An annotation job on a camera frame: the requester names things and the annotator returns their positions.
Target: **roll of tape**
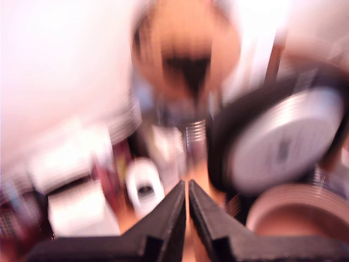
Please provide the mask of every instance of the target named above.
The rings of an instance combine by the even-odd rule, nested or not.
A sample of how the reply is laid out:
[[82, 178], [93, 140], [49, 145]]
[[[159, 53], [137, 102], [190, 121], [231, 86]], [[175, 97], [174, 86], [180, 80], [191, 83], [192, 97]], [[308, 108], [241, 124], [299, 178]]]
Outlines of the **roll of tape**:
[[126, 188], [135, 213], [144, 217], [165, 197], [156, 165], [150, 159], [132, 162], [126, 173]]

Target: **black tape roll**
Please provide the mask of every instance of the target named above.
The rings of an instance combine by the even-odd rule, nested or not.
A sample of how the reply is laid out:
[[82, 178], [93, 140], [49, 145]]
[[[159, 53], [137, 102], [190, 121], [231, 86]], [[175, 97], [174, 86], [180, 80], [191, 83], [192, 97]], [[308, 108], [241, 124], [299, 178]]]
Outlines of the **black tape roll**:
[[[344, 116], [331, 146], [323, 155], [324, 160], [330, 158], [342, 145], [349, 130], [349, 87], [348, 82], [340, 73], [326, 67], [318, 67], [311, 83], [302, 86], [299, 74], [287, 76], [273, 84], [266, 84], [238, 98], [215, 116], [213, 123], [207, 127], [208, 173], [215, 188], [224, 192], [234, 193], [233, 184], [227, 184], [224, 177], [227, 170], [227, 152], [234, 141], [246, 130], [246, 127], [263, 115], [268, 109], [276, 106], [288, 97], [304, 90], [327, 86], [340, 93], [344, 102]], [[314, 164], [304, 170], [308, 172]]]

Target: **round object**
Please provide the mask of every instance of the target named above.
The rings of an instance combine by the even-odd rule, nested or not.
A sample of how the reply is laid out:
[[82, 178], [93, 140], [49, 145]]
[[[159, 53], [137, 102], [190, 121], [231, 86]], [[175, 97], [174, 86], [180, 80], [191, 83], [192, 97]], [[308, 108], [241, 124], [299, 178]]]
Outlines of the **round object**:
[[347, 82], [334, 71], [286, 76], [238, 98], [207, 127], [217, 189], [257, 196], [301, 179], [346, 138]]
[[157, 0], [139, 20], [133, 65], [167, 101], [207, 98], [237, 64], [235, 27], [213, 1]]
[[228, 158], [228, 180], [245, 194], [297, 178], [332, 143], [343, 116], [340, 93], [330, 87], [299, 92], [250, 123]]
[[326, 189], [285, 184], [256, 200], [246, 227], [256, 235], [318, 235], [349, 243], [349, 206]]
[[139, 158], [129, 165], [126, 187], [134, 210], [140, 217], [152, 212], [165, 197], [157, 167], [147, 158]]

